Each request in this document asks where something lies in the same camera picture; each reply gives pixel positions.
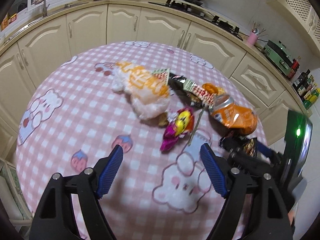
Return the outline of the person's hand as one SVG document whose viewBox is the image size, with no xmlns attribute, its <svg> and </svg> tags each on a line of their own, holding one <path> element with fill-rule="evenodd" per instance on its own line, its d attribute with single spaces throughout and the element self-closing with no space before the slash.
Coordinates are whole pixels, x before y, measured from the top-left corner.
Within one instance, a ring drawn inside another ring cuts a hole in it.
<svg viewBox="0 0 320 240">
<path fill-rule="evenodd" d="M 289 221 L 290 221 L 292 231 L 295 230 L 295 214 L 296 214 L 296 212 L 294 209 L 291 209 L 290 212 L 287 214 Z"/>
</svg>

